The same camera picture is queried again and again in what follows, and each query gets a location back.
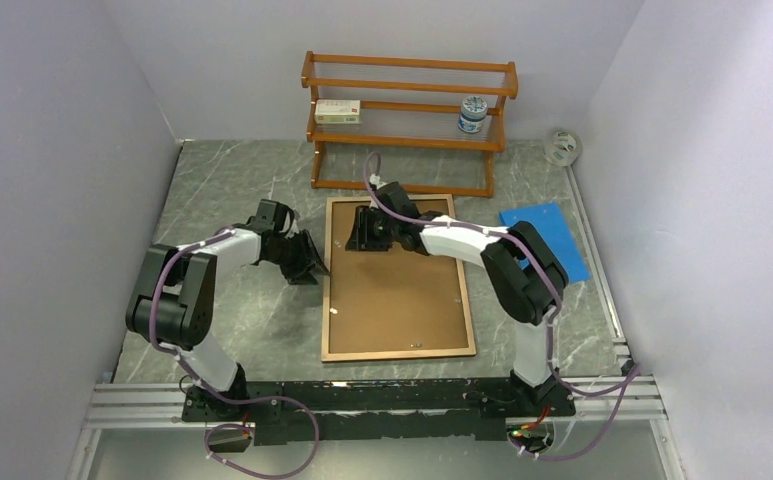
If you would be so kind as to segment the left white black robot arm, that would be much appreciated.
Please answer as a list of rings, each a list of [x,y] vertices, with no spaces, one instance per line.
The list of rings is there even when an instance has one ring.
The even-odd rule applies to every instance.
[[[125,312],[128,331],[171,355],[192,378],[185,414],[192,420],[237,420],[250,398],[244,367],[211,332],[219,279],[271,263],[290,285],[315,285],[329,274],[314,240],[286,204],[263,199],[243,223],[201,241],[154,244],[146,252]]]

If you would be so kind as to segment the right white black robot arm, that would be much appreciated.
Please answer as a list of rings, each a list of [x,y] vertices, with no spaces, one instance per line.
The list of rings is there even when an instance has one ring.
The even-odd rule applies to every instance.
[[[534,415],[550,401],[559,383],[552,361],[550,327],[559,313],[569,275],[529,222],[487,227],[436,212],[420,212],[398,182],[373,176],[371,197],[355,213],[349,251],[387,251],[398,244],[425,256],[449,257],[486,272],[504,312],[514,320],[516,357],[511,370],[512,402]]]

